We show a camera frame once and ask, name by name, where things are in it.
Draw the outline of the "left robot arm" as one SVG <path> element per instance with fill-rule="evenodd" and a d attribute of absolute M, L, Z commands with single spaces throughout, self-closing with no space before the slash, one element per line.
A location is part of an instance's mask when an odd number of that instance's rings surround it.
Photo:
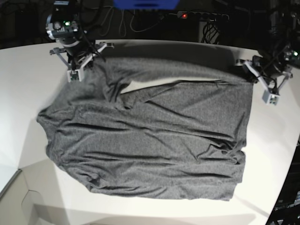
<path fill-rule="evenodd" d="M 298 0 L 257 0 L 250 36 L 262 56 L 257 66 L 268 82 L 292 68 L 300 68 L 300 2 Z"/>

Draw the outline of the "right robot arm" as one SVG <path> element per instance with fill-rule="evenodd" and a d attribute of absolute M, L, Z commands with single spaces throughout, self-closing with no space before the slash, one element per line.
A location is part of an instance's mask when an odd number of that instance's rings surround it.
<path fill-rule="evenodd" d="M 87 39 L 79 20 L 80 8 L 76 0 L 56 0 L 48 16 L 45 29 L 48 37 L 62 45 L 51 54 L 67 54 L 68 64 L 92 53 L 92 43 Z"/>

